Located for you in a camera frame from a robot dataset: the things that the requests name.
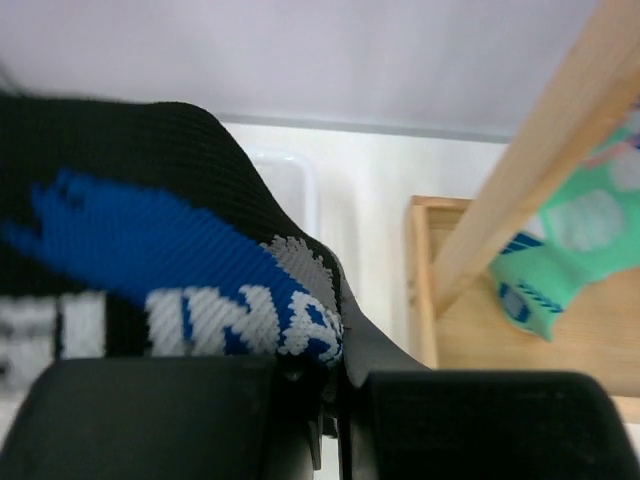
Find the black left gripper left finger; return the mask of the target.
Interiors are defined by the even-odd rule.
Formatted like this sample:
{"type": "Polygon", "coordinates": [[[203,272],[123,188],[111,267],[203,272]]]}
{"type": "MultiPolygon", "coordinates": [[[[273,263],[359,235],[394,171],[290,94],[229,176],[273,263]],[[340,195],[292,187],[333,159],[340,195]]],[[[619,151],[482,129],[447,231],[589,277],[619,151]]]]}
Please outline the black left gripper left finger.
{"type": "Polygon", "coordinates": [[[310,479],[318,408],[259,357],[64,360],[1,449],[5,479],[310,479]]]}

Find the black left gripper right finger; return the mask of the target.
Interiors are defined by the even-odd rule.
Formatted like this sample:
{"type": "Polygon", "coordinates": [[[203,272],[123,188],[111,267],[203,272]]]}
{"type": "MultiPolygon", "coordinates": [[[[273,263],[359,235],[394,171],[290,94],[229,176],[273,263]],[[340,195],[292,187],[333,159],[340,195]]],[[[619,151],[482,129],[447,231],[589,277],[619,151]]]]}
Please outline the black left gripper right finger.
{"type": "Polygon", "coordinates": [[[340,291],[344,479],[635,479],[620,415],[570,371],[432,370],[340,291]]]}

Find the black blue sport sock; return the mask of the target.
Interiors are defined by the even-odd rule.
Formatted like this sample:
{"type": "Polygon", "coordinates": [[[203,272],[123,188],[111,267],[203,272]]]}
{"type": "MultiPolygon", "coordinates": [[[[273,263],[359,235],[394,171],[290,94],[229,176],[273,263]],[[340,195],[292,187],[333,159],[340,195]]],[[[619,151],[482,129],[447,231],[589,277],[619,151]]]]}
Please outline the black blue sport sock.
{"type": "Polygon", "coordinates": [[[1,388],[57,360],[343,356],[341,272],[184,103],[1,101],[1,388]]]}

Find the green sock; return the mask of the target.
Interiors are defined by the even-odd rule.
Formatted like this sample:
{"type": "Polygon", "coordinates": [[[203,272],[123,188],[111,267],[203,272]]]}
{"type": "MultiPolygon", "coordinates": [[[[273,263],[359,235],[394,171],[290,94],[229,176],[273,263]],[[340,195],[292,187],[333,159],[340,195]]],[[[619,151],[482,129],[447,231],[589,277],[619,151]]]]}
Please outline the green sock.
{"type": "Polygon", "coordinates": [[[581,162],[489,265],[505,317],[545,340],[589,284],[639,265],[639,108],[581,162]]]}

